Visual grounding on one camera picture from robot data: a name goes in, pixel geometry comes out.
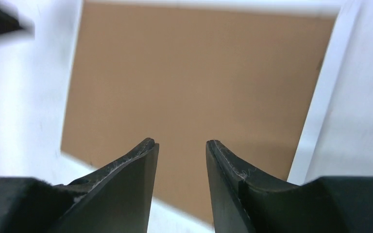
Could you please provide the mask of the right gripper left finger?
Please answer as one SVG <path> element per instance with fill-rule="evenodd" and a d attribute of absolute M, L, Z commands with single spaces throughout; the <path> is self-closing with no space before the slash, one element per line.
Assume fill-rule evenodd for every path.
<path fill-rule="evenodd" d="M 146 138 L 67 185 L 0 177 L 0 233 L 145 233 L 158 153 Z"/>

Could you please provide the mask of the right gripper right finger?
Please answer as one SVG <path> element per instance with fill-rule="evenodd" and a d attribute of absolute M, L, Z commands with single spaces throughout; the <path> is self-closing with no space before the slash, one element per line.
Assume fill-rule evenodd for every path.
<path fill-rule="evenodd" d="M 373 177 L 326 176 L 303 185 L 278 179 L 206 143 L 217 233 L 373 233 Z"/>

